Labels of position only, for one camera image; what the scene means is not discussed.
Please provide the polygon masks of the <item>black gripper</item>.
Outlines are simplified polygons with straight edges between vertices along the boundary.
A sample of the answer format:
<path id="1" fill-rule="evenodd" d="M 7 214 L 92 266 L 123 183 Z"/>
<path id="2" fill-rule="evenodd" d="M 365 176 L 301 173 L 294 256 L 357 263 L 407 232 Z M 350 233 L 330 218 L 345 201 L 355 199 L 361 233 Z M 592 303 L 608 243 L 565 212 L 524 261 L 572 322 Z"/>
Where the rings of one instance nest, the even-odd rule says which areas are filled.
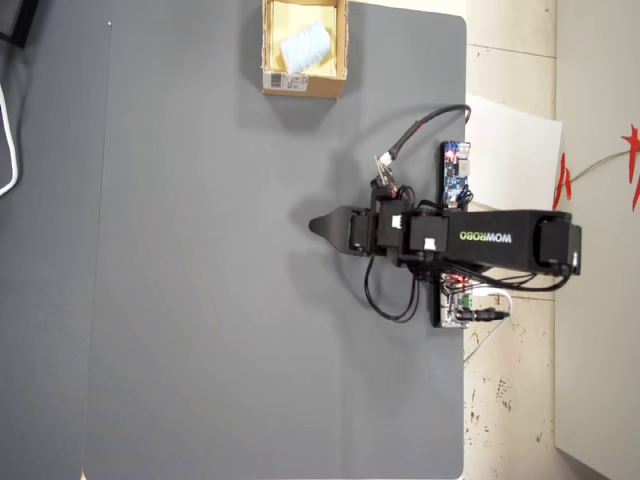
<path id="1" fill-rule="evenodd" d="M 357 256 L 387 256 L 400 247 L 403 237 L 404 201 L 386 189 L 373 189 L 370 206 L 351 212 L 348 206 L 309 221 L 309 230 L 327 240 L 338 252 Z"/>

